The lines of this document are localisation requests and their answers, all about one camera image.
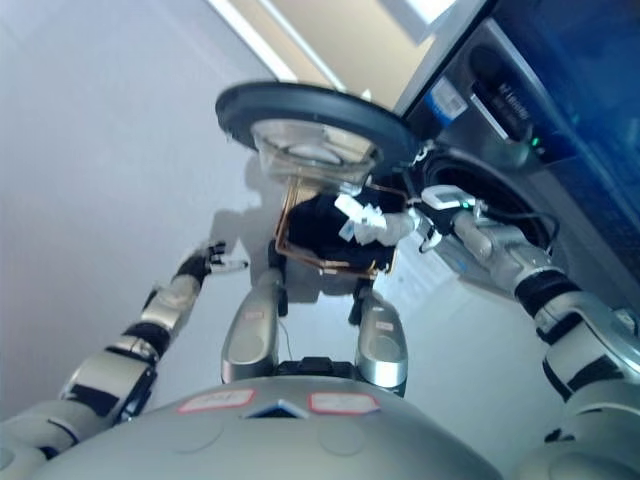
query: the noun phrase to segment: fluorescent light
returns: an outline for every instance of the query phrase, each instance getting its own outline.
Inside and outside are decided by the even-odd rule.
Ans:
[[[427,23],[433,23],[455,0],[405,0]]]

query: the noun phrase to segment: black lid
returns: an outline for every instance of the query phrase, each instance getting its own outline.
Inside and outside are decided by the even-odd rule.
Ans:
[[[418,139],[404,121],[366,100],[335,90],[297,83],[255,82],[231,87],[216,101],[218,123],[231,137],[256,149],[251,127],[261,120],[301,120],[339,128],[373,143],[380,161],[374,175],[409,166]]]

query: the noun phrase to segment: black joint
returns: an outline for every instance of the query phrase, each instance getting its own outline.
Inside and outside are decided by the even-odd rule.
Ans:
[[[169,348],[171,343],[171,335],[164,328],[155,323],[140,322],[131,325],[123,335],[140,338],[148,342],[158,353],[158,357],[162,357]]]
[[[154,288],[153,290],[151,290],[149,292],[149,296],[145,300],[144,305],[142,306],[142,310],[144,310],[145,308],[147,308],[149,306],[149,304],[151,303],[151,300],[153,300],[156,297],[157,294],[158,294],[158,289],[157,288]]]
[[[208,259],[203,255],[192,255],[187,258],[185,262],[180,265],[178,272],[175,274],[173,278],[176,278],[180,275],[191,275],[195,278],[200,286],[204,283],[204,279],[211,273],[211,268],[209,268]]]
[[[547,377],[547,380],[549,380],[551,386],[555,388],[556,392],[560,394],[562,400],[564,400],[565,402],[569,400],[569,397],[571,397],[572,393],[571,390],[569,390],[569,388],[564,383],[562,383],[562,380],[560,380],[560,378],[558,378],[558,376],[556,375],[556,372],[551,369],[551,366],[549,365],[549,362],[547,362],[547,360],[544,360],[542,362],[542,370],[544,371],[544,374]]]
[[[516,287],[515,296],[529,315],[536,314],[548,302],[567,292],[580,291],[567,276],[556,270],[545,270],[526,278]]]
[[[106,417],[118,403],[118,397],[85,385],[74,385],[68,400],[91,408],[99,417]]]
[[[536,333],[543,342],[553,345],[569,333],[573,327],[578,325],[581,321],[582,317],[580,315],[577,313],[571,313],[563,318],[560,323],[554,325],[548,332],[543,332],[538,328],[536,329]]]
[[[58,451],[53,447],[40,447],[40,451],[44,454],[44,458],[51,460],[58,456]]]

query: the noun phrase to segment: white label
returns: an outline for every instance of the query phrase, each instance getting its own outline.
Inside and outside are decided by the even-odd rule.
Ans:
[[[340,210],[354,222],[362,221],[362,212],[364,210],[364,207],[360,205],[360,203],[356,199],[343,193],[341,195],[338,195],[338,198],[336,198],[336,201],[333,204],[338,210]]]
[[[433,86],[431,95],[440,111],[450,120],[455,120],[458,115],[468,108],[467,102],[464,101],[462,96],[460,96],[453,85],[451,85],[451,82],[444,77],[438,80]]]
[[[393,332],[393,323],[377,321],[376,328],[385,332]]]
[[[251,403],[255,394],[256,391],[252,388],[205,393],[187,400],[178,408],[178,413],[195,413],[219,408],[243,407]]]
[[[350,242],[354,235],[354,224],[353,220],[347,220],[344,222],[344,225],[338,232],[340,238],[342,238],[345,242]]]
[[[371,395],[364,393],[319,392],[309,395],[309,408],[316,413],[363,415],[380,409]]]

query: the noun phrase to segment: sticker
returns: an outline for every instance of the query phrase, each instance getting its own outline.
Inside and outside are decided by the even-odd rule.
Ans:
[[[347,220],[338,232],[338,236],[345,242],[350,242],[354,235],[354,223],[353,220]]]
[[[393,332],[393,323],[381,322],[378,320],[376,322],[376,328],[378,330],[384,330],[385,332]]]
[[[435,83],[425,96],[424,101],[445,127],[469,107],[446,77],[440,78]]]
[[[264,318],[264,312],[260,310],[249,310],[242,314],[242,318],[245,320],[262,320]]]
[[[255,394],[256,391],[252,388],[205,393],[187,400],[178,408],[178,413],[196,413],[220,408],[244,407],[251,403]]]
[[[318,392],[309,395],[309,408],[316,413],[363,415],[380,410],[380,405],[366,393]]]

